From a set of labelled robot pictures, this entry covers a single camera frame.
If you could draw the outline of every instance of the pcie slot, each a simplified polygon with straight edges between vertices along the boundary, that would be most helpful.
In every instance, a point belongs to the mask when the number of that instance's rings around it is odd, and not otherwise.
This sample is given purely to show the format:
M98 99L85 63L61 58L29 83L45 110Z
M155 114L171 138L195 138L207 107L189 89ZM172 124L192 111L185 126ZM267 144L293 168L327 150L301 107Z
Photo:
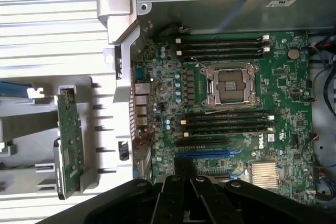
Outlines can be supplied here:
M188 113L184 114L184 120L181 124L204 120L224 120L224 119L252 119L252 118L268 118L270 112L268 110L251 110L251 111L234 111L234 112L216 112L213 114L205 113Z
M228 134L238 134L238 133L254 133L254 132L267 132L271 131L271 127L256 127L256 128L238 128L238 129L227 129L227 130L195 130L183 132L184 137L193 137L193 136L219 136L219 135L228 135Z
M229 144L228 140L223 139L188 139L183 138L181 140L175 141L175 146L183 147L183 146L195 146L195 145L225 145Z
M202 152L177 152L175 157L189 157L189 158L202 158L202 157L228 157L229 151L202 151Z
M195 127L214 127L214 126L227 126L227 125L251 125L256 123L268 123L267 118L247 118L247 119L227 119L218 121L196 121L185 124L186 129L192 129Z

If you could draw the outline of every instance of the screw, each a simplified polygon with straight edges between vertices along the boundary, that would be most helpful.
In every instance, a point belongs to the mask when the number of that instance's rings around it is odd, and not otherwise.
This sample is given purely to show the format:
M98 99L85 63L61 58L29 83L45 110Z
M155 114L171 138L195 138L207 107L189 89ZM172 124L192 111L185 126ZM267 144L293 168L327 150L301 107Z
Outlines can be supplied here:
M204 182L205 178L202 177L202 176L198 176L198 177L196 177L196 181L198 181L198 182Z
M179 180L180 180L180 177L178 177L178 176L174 176L174 177L171 177L170 180L171 180L171 181L179 181Z
M136 186L143 187L145 185L147 185L147 183L138 183Z
M233 187L236 187L236 188L241 187L241 184L238 183L238 182L232 182L231 185L232 185Z

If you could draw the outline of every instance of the black ram slot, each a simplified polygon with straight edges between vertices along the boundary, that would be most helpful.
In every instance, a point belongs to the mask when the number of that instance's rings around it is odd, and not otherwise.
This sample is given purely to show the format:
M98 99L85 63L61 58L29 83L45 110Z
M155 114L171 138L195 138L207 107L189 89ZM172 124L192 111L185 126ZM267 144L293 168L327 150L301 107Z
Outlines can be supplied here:
M259 127L272 127L269 123L254 123L250 125L215 125L215 126L199 126L196 128L185 129L185 131L190 132L212 132L212 131L221 131L221 130L240 130L240 129L249 129L249 128L259 128Z
M182 40L181 44L184 46L209 46L209 45L230 45L230 44L258 44L263 41L262 37L259 38L245 38L245 39L214 39L214 40Z
M241 129L231 129L231 130L216 130L216 131L193 131L193 132L184 132L184 135L188 134L187 137L193 136L215 136L215 135L228 135L228 134L238 134L238 133L252 133L252 132L266 132L268 131L267 127L258 127L258 128L241 128Z
M242 56L242 55L259 55L263 54L263 48L257 49L247 49L247 48L239 48L239 49L227 49L227 50L188 50L182 51L182 55L180 58L187 58L187 57L202 57L202 56Z
M184 114L183 118L187 122L204 121L204 120L224 120L224 119L250 119L250 118L265 118L270 115L268 110L251 110L241 112L216 112L212 114L205 113L188 113Z
M243 45L228 45L228 46L222 46L222 45L217 45L217 46L187 46L187 47L180 47L179 51L182 51L182 55L184 55L184 53L187 52L192 52L192 51L207 51L207 50L244 50L244 49L249 49L249 50L259 50L262 49L264 47L264 45L261 44L255 44L255 45L247 45L247 46L243 46Z
M197 59L200 62L205 62L205 61L214 61L214 60L258 60L262 59L266 56L265 53L263 54L252 54L252 55L229 55L229 56L211 56L211 57L185 57L181 59L183 62L195 62L195 59Z
M175 142L177 147L183 146L195 146L195 145L214 145L214 144L229 144L228 140L223 139L192 139L183 138L182 140L178 140Z
M185 124L186 129L192 129L193 127L211 127L211 126L220 126L220 125L241 125L241 124L255 124L255 123L269 123L269 120L266 118L247 118L247 119L228 119L220 121L197 121Z

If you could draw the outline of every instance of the label sticker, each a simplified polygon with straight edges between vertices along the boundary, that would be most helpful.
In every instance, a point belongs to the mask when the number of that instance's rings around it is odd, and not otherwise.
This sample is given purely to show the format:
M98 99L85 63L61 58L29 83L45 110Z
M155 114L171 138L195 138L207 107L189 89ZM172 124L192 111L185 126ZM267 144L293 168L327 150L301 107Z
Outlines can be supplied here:
M268 134L267 135L267 141L268 142L274 142L275 141L274 134Z
M288 7L296 0L273 0L266 5L266 7Z

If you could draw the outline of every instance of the circuit board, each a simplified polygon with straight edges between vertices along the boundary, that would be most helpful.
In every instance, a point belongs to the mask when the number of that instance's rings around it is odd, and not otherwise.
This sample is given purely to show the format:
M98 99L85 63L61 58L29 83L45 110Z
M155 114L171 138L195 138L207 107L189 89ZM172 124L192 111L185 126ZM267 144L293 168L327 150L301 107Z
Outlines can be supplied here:
M84 171L82 131L73 89L61 90L56 99L60 133L54 142L57 193L59 199L67 199L79 189Z
M258 51L258 55L262 57L205 58L203 56L206 54L215 55L214 50L209 46L207 53L204 53L199 46L207 46L210 41L218 48L219 42L216 41L223 40L237 40L237 45L243 45L242 41L249 41L250 38L267 38L263 51ZM181 47L183 48L184 41L188 45L194 44L196 49L183 51ZM158 176L174 173L174 157L189 157L191 153L198 172L218 176L219 182L238 178L259 185L256 171L262 166L270 166L271 170L276 170L272 175L276 176L277 185L266 186L266 189L304 204L313 204L312 170L301 157L301 149L312 131L307 44L308 37L305 33L293 32L185 35L151 40L143 53L136 58L134 65L135 82L150 83L148 101L142 103L146 106L146 115L143 115L146 120L144 122L141 119L140 125L142 129L153 132L151 146L154 180ZM223 89L234 92L229 95L223 92L226 96L220 102L229 101L227 104L238 105L221 105L216 110L216 105L212 108L211 104L206 106L211 88L208 82L213 81L214 76L209 77L209 73L214 73L215 67L219 65L222 67L218 71L222 74L222 79L227 78L228 74L236 74L234 71L238 68L250 73L249 68L252 67L253 74L250 75L252 78L249 85L253 97L244 97L247 102L239 105L237 99L242 99L237 96L241 94L238 92L240 80L233 82L227 79L229 81L225 82ZM199 127L199 131L193 128L190 132L182 123L188 115L193 120L193 113L209 113L207 116L213 118L238 115L236 122L242 118L239 113L250 113L254 116L260 113L263 114L262 117L255 119L250 116L248 123L255 123L252 120L271 119L271 126L262 130L249 129L242 133L235 132L237 126L230 126L226 132L219 127L216 132L211 132L214 133L212 142L202 144L204 136L199 138L197 135L201 134L202 124L206 130L206 122L197 122L199 125L195 124L194 127ZM190 133L195 134L194 138L187 138ZM196 140L199 144L177 145L176 142L182 138ZM310 159L312 148L309 146L303 155Z

